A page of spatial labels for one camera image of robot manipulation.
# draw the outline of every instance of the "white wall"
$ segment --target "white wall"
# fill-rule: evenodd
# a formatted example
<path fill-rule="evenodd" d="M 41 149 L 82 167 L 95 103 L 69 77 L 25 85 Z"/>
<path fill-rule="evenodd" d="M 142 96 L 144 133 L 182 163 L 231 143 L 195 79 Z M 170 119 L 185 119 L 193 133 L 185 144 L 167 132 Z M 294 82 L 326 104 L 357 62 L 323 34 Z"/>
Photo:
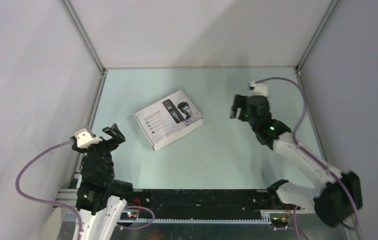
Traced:
<path fill-rule="evenodd" d="M 346 0 L 301 70 L 329 160 L 361 179 L 365 239 L 378 239 L 378 1 Z"/>
<path fill-rule="evenodd" d="M 107 67 L 294 66 L 330 0 L 73 0 Z"/>
<path fill-rule="evenodd" d="M 17 194 L 38 153 L 84 126 L 99 73 L 58 0 L 0 0 L 0 239 L 36 239 L 51 206 Z M 23 190 L 53 200 L 75 154 L 34 164 Z"/>

